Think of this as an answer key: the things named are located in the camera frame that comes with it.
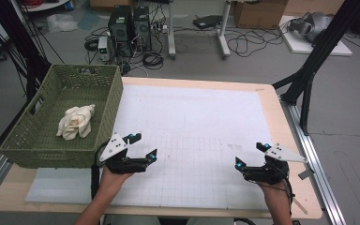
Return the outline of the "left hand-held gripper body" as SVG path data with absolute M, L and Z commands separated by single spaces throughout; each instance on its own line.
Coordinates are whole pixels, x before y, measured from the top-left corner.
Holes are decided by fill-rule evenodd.
M 139 162 L 139 158 L 143 157 L 128 157 L 127 153 L 130 144 L 126 144 L 123 141 L 123 138 L 124 137 L 117 132 L 114 132 L 98 160 L 105 164 L 112 173 L 124 174 L 145 172 L 149 164 L 141 164 Z

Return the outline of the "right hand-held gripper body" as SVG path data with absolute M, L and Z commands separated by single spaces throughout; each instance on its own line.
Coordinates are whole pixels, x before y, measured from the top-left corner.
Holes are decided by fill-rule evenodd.
M 271 145 L 271 148 L 264 153 L 264 159 L 265 163 L 261 167 L 247 165 L 248 170 L 243 172 L 245 180 L 274 185 L 289 176 L 289 161 L 308 162 L 305 157 L 281 146 L 279 143 Z

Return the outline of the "cream printed cloth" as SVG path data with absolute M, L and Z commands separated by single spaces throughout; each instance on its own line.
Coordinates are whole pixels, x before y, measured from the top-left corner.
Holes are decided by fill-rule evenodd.
M 75 139 L 77 136 L 85 138 L 91 132 L 91 119 L 95 113 L 95 104 L 72 107 L 61 118 L 56 132 L 57 137 L 66 141 Z

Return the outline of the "green woven basket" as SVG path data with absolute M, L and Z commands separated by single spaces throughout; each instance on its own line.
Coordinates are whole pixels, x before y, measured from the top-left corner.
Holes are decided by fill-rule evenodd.
M 89 168 L 112 136 L 122 92 L 115 65 L 53 65 L 0 153 L 24 168 Z M 86 137 L 66 141 L 56 135 L 67 109 L 91 104 L 95 113 Z

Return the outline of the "person's left hand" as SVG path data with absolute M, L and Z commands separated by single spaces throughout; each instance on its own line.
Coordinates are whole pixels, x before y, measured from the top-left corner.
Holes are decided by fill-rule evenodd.
M 101 176 L 100 187 L 105 191 L 118 191 L 131 176 L 132 173 L 117 174 L 105 167 Z

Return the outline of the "person's right hand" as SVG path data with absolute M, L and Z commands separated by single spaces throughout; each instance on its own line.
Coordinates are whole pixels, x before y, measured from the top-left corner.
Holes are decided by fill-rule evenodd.
M 274 185 L 259 182 L 259 188 L 262 190 L 264 199 L 270 203 L 289 202 L 291 200 L 290 189 L 284 181 Z

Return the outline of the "grey tape piece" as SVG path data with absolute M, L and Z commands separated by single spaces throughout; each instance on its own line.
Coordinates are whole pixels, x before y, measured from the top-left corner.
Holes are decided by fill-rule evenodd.
M 301 180 L 304 180 L 304 179 L 312 176 L 314 173 L 315 172 L 313 170 L 305 170 L 305 171 L 299 173 L 298 176 Z

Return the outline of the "white grid mat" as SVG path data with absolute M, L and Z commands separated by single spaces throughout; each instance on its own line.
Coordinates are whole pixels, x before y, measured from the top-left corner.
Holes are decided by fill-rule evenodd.
M 131 158 L 157 151 L 157 161 L 132 175 L 113 203 L 205 209 L 263 210 L 261 189 L 237 171 L 260 167 L 257 143 L 271 143 L 255 91 L 126 85 L 114 131 L 142 138 Z

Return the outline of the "thin wooden stick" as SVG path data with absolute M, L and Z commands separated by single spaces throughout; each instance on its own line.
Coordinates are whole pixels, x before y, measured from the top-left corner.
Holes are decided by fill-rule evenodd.
M 305 215 L 308 214 L 308 210 L 296 199 L 293 198 L 292 201 Z

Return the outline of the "small white power supply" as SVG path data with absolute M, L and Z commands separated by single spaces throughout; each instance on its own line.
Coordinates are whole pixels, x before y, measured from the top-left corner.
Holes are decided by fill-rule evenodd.
M 110 60 L 109 42 L 107 37 L 100 37 L 98 39 L 97 50 L 102 62 Z

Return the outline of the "white floor board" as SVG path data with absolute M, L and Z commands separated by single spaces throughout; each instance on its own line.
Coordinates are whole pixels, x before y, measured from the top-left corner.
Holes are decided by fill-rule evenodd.
M 291 53 L 310 54 L 313 50 L 312 44 L 304 37 L 301 37 L 297 32 L 288 30 L 288 24 L 292 19 L 293 16 L 283 16 L 278 24 L 278 29 Z M 350 57 L 353 53 L 342 41 L 340 41 L 334 50 L 331 51 L 330 55 Z

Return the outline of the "large black computer tower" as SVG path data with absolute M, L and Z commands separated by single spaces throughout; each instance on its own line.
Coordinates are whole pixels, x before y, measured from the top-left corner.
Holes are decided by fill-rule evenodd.
M 114 6 L 108 27 L 115 53 L 123 57 L 130 57 L 132 55 L 131 40 L 134 38 L 131 7 Z

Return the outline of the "slim black computer tower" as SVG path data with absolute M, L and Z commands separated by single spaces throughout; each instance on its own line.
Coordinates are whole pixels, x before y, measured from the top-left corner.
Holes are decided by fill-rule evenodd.
M 151 51 L 149 7 L 135 7 L 133 21 L 138 45 L 146 52 Z

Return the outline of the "white desk leg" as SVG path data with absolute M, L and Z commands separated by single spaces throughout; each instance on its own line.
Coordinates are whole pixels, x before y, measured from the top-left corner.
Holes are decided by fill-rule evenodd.
M 173 0 L 168 0 L 169 25 L 168 25 L 168 51 L 169 57 L 174 60 L 176 57 L 175 40 L 173 32 Z
M 222 50 L 223 58 L 227 58 L 231 55 L 230 49 L 227 44 L 227 40 L 225 38 L 225 31 L 226 31 L 227 21 L 228 21 L 229 14 L 230 14 L 230 9 L 231 9 L 231 1 L 225 0 L 221 26 L 217 30 L 217 38 L 218 38 L 218 41 L 219 41 L 219 44 L 220 44 L 220 47 Z

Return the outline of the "grey headset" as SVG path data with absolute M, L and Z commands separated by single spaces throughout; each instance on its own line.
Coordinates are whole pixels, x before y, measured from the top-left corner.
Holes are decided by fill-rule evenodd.
M 307 41 L 313 43 L 321 36 L 322 32 L 326 30 L 331 21 L 331 17 L 320 11 L 313 13 L 307 12 L 301 18 L 292 19 L 289 23 L 288 29 L 291 32 L 296 31 Z

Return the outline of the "brown cardboard box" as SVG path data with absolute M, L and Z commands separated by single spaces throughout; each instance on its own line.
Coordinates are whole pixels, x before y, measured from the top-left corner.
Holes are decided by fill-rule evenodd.
M 234 22 L 238 28 L 276 29 L 289 0 L 237 2 Z

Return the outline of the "clear plastic bag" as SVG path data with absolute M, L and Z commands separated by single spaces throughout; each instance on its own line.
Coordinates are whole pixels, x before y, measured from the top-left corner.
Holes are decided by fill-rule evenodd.
M 71 15 L 54 14 L 47 18 L 47 24 L 51 33 L 71 32 L 78 29 L 78 24 Z

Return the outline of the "flat black device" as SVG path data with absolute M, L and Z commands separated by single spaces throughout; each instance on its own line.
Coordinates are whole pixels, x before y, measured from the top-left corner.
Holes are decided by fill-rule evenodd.
M 206 29 L 221 24 L 222 17 L 218 15 L 209 15 L 201 18 L 197 18 L 193 21 L 193 24 L 199 29 Z

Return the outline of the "black metal frame stand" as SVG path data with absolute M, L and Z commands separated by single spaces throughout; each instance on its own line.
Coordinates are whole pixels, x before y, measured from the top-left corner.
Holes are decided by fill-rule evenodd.
M 0 44 L 11 58 L 18 74 L 23 75 L 26 79 L 25 94 L 27 102 L 30 102 L 52 64 L 39 52 L 10 0 L 0 0 L 0 24 L 18 54 L 12 51 L 1 34 Z
M 344 0 L 303 66 L 293 75 L 273 84 L 275 89 L 289 85 L 287 91 L 280 96 L 289 105 L 295 106 L 297 99 L 303 96 L 299 126 L 305 135 L 308 135 L 308 114 L 314 78 L 359 13 L 360 0 Z

